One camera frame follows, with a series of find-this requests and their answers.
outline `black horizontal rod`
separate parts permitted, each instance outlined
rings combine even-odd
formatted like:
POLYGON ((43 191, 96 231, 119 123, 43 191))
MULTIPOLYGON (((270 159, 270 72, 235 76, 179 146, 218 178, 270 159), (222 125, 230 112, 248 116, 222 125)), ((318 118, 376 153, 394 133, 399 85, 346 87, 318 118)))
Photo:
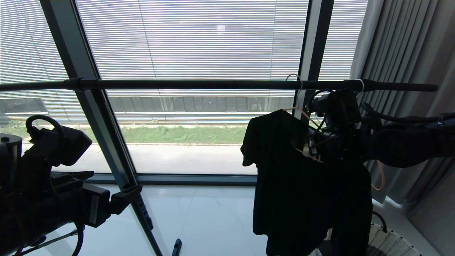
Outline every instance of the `black horizontal rod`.
POLYGON ((435 92, 437 85, 374 82, 371 80, 344 81, 259 81, 259 80, 102 80, 73 78, 61 82, 32 82, 0 84, 0 91, 70 89, 177 89, 177 90, 337 90, 350 87, 355 91, 397 90, 435 92))

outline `white tile floor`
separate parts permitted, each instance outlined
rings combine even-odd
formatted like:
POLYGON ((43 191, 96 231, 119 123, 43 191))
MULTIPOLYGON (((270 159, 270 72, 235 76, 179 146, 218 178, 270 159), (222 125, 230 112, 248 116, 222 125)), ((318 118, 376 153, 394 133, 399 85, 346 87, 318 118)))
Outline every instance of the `white tile floor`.
MULTIPOLYGON (((118 188, 103 185, 115 193, 118 188)), ((252 230, 253 187, 145 186, 142 196, 154 220, 154 235, 165 255, 169 255, 177 238, 183 242, 182 256, 259 256, 265 255, 266 236, 252 230)), ((436 251, 406 220, 403 210, 393 201, 374 204, 389 227, 414 245, 422 255, 436 251)), ((71 225, 49 237, 65 234, 71 225)), ((71 255, 76 238, 59 241, 31 255, 71 255)), ((87 255, 154 255, 134 218, 131 208, 113 215, 94 229, 87 227, 81 254, 87 255)))

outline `white woven basket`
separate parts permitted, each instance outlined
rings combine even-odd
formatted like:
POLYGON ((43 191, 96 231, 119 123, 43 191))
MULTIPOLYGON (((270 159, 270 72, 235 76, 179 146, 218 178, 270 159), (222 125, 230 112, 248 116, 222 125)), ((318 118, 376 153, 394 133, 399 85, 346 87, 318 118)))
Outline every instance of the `white woven basket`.
MULTIPOLYGON (((382 226, 371 223, 367 256, 421 256, 421 254, 408 243, 402 236, 387 228, 385 221, 381 215, 376 212, 381 221, 382 226)), ((327 232, 326 240, 330 240, 332 230, 327 232)), ((311 252, 310 256, 323 256, 319 249, 311 252)))

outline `shirt sleeve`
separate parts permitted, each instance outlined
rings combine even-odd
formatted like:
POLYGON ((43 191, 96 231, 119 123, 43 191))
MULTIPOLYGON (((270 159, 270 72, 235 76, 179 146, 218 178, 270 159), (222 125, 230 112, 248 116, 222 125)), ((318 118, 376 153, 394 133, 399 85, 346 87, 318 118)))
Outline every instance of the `shirt sleeve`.
POLYGON ((254 118, 250 120, 245 132, 245 137, 243 137, 243 144, 240 147, 240 151, 243 154, 243 166, 250 166, 255 162, 255 151, 256 151, 256 142, 257 134, 254 132, 254 118))

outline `grass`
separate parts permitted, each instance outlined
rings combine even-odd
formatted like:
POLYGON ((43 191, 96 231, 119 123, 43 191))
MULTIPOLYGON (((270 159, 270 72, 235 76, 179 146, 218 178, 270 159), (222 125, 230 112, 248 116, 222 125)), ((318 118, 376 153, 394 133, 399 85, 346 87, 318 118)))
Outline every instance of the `grass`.
MULTIPOLYGON (((90 128, 77 128, 87 134, 93 142, 95 136, 90 128)), ((236 143, 241 144, 245 136, 246 126, 210 127, 196 126, 186 128, 182 126, 168 127, 123 127, 123 137, 127 143, 236 143)), ((9 133, 22 138, 29 135, 25 127, 0 128, 1 133, 9 133)))

